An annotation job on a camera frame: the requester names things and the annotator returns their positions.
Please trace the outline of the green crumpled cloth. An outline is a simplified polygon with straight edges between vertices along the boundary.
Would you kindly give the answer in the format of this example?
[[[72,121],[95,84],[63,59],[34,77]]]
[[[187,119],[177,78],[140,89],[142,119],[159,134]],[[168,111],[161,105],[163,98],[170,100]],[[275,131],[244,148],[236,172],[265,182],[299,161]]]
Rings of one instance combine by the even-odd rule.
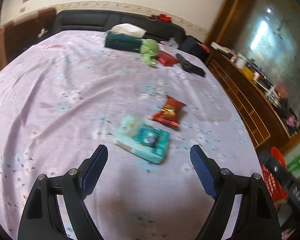
[[[140,54],[150,67],[157,68],[157,57],[159,56],[158,42],[153,39],[143,39],[140,46]]]

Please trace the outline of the wooden sideboard cabinet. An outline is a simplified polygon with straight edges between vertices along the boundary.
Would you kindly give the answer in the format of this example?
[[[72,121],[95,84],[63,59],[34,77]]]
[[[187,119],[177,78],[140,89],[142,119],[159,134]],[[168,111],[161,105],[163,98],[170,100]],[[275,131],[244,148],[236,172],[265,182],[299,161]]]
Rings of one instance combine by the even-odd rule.
[[[275,146],[286,154],[300,143],[300,126],[294,123],[297,117],[287,99],[280,98],[273,105],[256,82],[215,49],[207,67],[237,109],[257,153]]]

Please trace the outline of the red plastic basket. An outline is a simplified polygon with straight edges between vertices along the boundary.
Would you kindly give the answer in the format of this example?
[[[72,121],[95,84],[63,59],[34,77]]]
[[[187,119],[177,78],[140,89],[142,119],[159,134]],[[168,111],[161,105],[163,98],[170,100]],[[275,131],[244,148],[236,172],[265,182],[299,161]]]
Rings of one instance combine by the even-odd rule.
[[[281,152],[274,146],[270,151],[262,151],[258,155],[263,179],[273,201],[286,199],[288,194],[281,186],[279,175],[287,168]]]

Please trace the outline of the yellow box on sideboard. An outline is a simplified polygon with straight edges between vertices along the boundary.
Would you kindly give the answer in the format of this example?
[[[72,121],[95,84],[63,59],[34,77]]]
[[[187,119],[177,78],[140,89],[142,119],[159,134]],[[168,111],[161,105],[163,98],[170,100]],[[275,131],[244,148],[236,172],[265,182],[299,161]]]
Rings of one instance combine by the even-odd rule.
[[[251,71],[249,68],[247,67],[244,67],[242,69],[242,73],[249,79],[249,80],[252,80],[255,76],[254,72]]]

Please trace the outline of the white cup on sideboard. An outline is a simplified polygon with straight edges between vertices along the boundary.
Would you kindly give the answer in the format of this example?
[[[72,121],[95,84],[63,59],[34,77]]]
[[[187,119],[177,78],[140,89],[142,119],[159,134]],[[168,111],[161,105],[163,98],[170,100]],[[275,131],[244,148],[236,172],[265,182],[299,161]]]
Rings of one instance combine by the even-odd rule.
[[[236,67],[238,67],[239,69],[243,69],[247,64],[247,58],[244,57],[242,54],[238,54],[237,55],[237,59],[235,61],[235,65]]]

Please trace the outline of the purple floral tablecloth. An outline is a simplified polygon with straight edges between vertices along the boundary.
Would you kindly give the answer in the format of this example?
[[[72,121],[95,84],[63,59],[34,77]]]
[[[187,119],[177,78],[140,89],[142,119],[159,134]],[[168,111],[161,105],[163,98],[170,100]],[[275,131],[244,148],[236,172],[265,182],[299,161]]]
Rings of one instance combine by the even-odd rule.
[[[151,123],[171,96],[185,104],[170,148],[154,165],[115,145],[127,115]],[[105,239],[194,239],[210,212],[190,161],[199,145],[220,167],[260,172],[253,143],[210,72],[152,68],[136,53],[104,46],[96,31],[63,31],[0,72],[0,224],[17,238],[39,174],[61,176],[106,145],[108,161],[86,206]]]

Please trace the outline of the red snack packet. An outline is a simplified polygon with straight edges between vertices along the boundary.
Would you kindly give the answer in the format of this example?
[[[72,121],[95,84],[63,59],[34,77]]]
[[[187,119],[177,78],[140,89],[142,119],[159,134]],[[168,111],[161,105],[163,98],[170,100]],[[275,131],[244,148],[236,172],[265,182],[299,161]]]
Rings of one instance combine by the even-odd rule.
[[[152,120],[170,127],[179,127],[179,113],[186,104],[167,95],[164,106],[153,114]]]

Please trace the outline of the dark green tissue box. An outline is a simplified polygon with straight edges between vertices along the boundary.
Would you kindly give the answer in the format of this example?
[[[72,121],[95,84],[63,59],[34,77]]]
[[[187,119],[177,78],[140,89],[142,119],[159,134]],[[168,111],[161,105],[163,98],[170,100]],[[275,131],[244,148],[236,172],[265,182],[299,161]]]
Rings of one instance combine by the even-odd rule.
[[[139,53],[146,30],[130,23],[115,25],[106,33],[104,46]]]

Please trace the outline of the teal tissue pack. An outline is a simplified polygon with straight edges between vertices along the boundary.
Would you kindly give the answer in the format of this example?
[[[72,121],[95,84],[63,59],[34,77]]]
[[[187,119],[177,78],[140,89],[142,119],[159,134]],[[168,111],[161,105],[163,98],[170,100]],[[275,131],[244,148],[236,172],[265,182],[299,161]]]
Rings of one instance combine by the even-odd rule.
[[[160,164],[168,152],[170,133],[139,116],[125,115],[115,132],[114,143],[146,161]]]

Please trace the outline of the red item on sofa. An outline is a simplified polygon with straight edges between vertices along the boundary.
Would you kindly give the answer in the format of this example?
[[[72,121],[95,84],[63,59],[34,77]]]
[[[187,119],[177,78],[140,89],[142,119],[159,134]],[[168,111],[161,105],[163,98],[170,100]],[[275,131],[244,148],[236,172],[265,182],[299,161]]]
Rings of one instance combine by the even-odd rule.
[[[151,15],[151,16],[146,16],[146,18],[149,21],[161,21],[161,22],[165,22],[165,23],[172,22],[172,18],[167,16],[166,14]]]

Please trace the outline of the red flat pouch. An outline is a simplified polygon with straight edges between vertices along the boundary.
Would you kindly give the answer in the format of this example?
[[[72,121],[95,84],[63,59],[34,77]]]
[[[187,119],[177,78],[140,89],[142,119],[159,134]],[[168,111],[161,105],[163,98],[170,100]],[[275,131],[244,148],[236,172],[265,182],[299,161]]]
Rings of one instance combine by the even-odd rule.
[[[163,64],[165,67],[171,67],[175,64],[178,64],[179,61],[174,58],[173,56],[171,56],[170,54],[162,51],[162,50],[159,50],[158,51],[158,57],[157,57],[157,60]]]

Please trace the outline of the black leather sofa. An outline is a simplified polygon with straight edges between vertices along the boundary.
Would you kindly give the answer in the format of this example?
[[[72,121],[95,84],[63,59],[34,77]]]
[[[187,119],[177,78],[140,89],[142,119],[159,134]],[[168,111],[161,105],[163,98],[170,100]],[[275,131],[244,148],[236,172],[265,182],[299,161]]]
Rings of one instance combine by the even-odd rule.
[[[123,23],[145,29],[144,38],[158,42],[173,38],[177,44],[181,44],[186,38],[185,30],[174,23],[150,21],[143,15],[111,10],[63,10],[56,15],[51,33],[56,34],[65,30],[106,32]]]

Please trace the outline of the clear plastic wrapper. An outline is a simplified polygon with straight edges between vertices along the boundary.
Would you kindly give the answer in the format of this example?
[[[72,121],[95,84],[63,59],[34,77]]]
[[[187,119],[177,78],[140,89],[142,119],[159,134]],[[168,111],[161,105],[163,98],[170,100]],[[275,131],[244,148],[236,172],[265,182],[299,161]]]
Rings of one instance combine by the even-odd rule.
[[[170,38],[168,41],[161,41],[160,43],[174,49],[178,49],[179,47],[179,44],[176,42],[176,40],[173,37]]]

